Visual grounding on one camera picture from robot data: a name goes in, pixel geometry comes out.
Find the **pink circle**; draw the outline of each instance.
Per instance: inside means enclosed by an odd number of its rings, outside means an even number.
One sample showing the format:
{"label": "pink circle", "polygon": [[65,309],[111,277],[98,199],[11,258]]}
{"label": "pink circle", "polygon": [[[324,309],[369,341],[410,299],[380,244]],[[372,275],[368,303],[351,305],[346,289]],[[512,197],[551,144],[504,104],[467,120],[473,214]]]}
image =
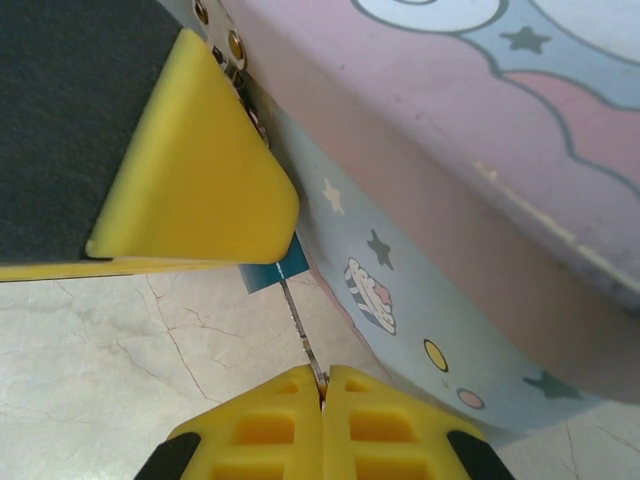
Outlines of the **pink circle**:
{"label": "pink circle", "polygon": [[467,407],[473,408],[475,410],[482,410],[485,407],[482,399],[471,390],[467,390],[466,388],[459,388],[456,393],[458,394],[458,398],[460,399],[460,401]]}

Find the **yellow circle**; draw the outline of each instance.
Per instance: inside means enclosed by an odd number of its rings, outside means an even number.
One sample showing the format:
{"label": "yellow circle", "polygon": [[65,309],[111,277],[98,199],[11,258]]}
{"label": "yellow circle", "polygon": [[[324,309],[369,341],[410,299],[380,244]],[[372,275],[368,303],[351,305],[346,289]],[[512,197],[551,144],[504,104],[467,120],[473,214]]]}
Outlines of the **yellow circle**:
{"label": "yellow circle", "polygon": [[427,351],[427,355],[429,355],[429,358],[431,359],[433,364],[438,367],[438,369],[442,370],[443,372],[449,371],[447,360],[444,358],[444,355],[442,355],[442,352],[435,343],[433,343],[431,340],[425,340],[424,349]]}

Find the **white tile floor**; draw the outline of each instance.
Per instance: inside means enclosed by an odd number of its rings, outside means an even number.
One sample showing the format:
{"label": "white tile floor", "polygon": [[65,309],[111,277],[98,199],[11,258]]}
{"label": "white tile floor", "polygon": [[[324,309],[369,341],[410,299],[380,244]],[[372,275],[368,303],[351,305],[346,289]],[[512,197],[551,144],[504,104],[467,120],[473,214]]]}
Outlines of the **white tile floor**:
{"label": "white tile floor", "polygon": [[[385,379],[308,275],[323,366]],[[277,287],[235,269],[0,285],[0,479],[132,478],[184,420],[305,362]],[[640,479],[640,409],[608,404],[501,450],[518,479]]]}

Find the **gray star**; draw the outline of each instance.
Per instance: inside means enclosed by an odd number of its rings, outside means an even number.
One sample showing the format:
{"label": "gray star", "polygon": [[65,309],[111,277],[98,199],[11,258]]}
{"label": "gray star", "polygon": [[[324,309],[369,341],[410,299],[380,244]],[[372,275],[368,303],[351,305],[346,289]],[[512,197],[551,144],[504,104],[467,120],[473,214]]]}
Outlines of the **gray star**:
{"label": "gray star", "polygon": [[391,265],[391,260],[389,259],[391,247],[386,243],[383,243],[380,238],[378,238],[378,234],[375,230],[371,230],[371,235],[373,235],[373,240],[369,240],[367,242],[367,245],[369,245],[369,248],[371,248],[371,250],[376,252],[378,263],[380,265],[386,265],[391,270],[393,270],[393,265]]}
{"label": "gray star", "polygon": [[511,50],[530,50],[538,55],[542,53],[542,44],[551,41],[551,37],[538,35],[531,27],[522,27],[517,33],[501,33],[500,37],[511,40]]}
{"label": "gray star", "polygon": [[542,390],[545,398],[548,398],[549,400],[553,400],[555,398],[573,398],[575,400],[582,400],[582,396],[578,390],[556,380],[547,372],[542,372],[542,378],[539,380],[527,377],[524,377],[522,380],[532,387]]}

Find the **metal rivet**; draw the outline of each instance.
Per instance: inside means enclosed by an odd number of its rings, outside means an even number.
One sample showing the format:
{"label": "metal rivet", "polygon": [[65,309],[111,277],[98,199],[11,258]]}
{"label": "metal rivet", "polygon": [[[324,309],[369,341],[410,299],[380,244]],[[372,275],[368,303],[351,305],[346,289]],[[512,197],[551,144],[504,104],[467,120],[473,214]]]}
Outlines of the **metal rivet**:
{"label": "metal rivet", "polygon": [[202,0],[195,0],[195,2],[193,2],[193,9],[200,21],[205,25],[209,25],[209,12],[207,12],[207,7],[204,6]]}
{"label": "metal rivet", "polygon": [[229,42],[229,48],[231,49],[231,53],[235,59],[244,60],[244,47],[242,46],[242,41],[238,34],[233,30],[230,31],[227,41]]}

